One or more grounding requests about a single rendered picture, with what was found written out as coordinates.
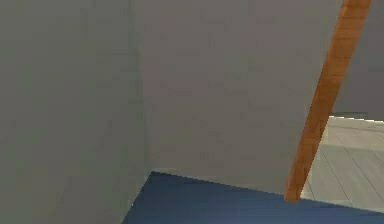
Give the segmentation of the brown wooden door frame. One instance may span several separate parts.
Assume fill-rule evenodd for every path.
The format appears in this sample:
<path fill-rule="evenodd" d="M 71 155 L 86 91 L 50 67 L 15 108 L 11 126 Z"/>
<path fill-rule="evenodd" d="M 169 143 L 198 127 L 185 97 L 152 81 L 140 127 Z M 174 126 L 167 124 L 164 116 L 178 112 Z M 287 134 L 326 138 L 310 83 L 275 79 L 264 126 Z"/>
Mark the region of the brown wooden door frame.
<path fill-rule="evenodd" d="M 344 80 L 372 0 L 343 0 L 292 163 L 284 200 L 297 202 Z"/>

